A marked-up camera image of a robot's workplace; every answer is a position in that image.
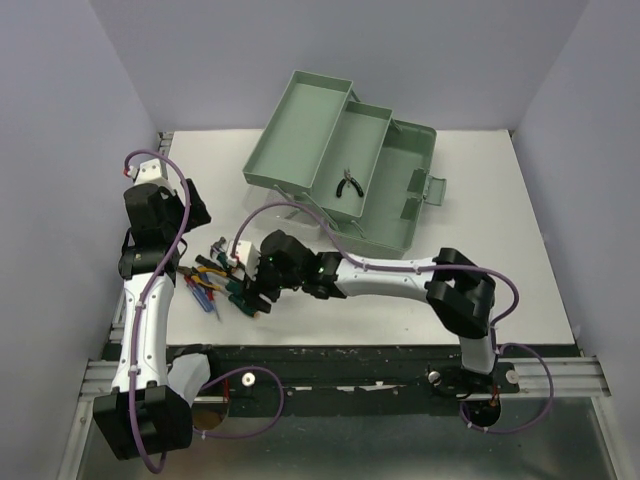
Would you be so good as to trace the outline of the small black pliers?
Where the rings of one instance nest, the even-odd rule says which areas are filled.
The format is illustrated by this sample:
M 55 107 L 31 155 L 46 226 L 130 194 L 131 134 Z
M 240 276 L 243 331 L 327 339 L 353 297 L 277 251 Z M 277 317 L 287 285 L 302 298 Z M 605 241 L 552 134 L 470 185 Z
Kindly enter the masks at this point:
M 351 174 L 349 169 L 345 169 L 343 171 L 343 177 L 338 182 L 338 185 L 336 187 L 336 197 L 337 198 L 341 198 L 343 196 L 343 191 L 344 191 L 344 189 L 346 188 L 347 185 L 349 185 L 350 187 L 353 187 L 355 189 L 355 192 L 356 192 L 356 194 L 358 195 L 359 198 L 363 198 L 364 197 L 364 189 L 362 188 L 360 183 L 353 177 L 353 175 Z

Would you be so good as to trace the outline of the green plastic tool box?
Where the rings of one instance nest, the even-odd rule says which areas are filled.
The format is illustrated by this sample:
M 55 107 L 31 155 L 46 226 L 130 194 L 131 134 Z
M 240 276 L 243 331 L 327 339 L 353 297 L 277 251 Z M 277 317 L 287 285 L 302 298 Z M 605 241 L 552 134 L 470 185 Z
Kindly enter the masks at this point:
M 431 175 L 437 133 L 366 104 L 350 80 L 296 71 L 243 167 L 246 182 L 307 205 L 350 252 L 400 259 L 424 205 L 446 181 Z M 336 187 L 349 169 L 364 189 Z

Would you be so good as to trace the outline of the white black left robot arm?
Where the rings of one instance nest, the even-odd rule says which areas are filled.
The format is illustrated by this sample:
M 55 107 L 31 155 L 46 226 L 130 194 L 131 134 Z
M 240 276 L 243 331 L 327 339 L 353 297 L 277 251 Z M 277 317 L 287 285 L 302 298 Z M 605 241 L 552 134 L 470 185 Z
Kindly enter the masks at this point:
M 220 368 L 205 355 L 167 358 L 168 314 L 180 261 L 174 240 L 211 221 L 193 182 L 186 186 L 187 200 L 154 183 L 124 193 L 130 222 L 118 262 L 124 334 L 110 391 L 93 406 L 93 418 L 119 460 L 187 448 L 197 393 L 209 395 L 221 385 Z

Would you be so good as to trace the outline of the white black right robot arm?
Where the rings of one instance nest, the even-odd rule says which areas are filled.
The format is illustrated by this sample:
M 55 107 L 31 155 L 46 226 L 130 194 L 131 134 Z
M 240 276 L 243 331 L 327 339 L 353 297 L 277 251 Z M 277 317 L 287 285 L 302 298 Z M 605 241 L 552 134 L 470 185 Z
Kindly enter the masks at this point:
M 244 271 L 244 298 L 264 313 L 283 290 L 302 290 L 320 300 L 385 296 L 426 303 L 459 338 L 462 384 L 480 392 L 496 380 L 490 333 L 496 283 L 456 249 L 419 260 L 351 257 L 340 251 L 315 253 L 276 230 L 258 247 L 237 242 L 229 256 Z

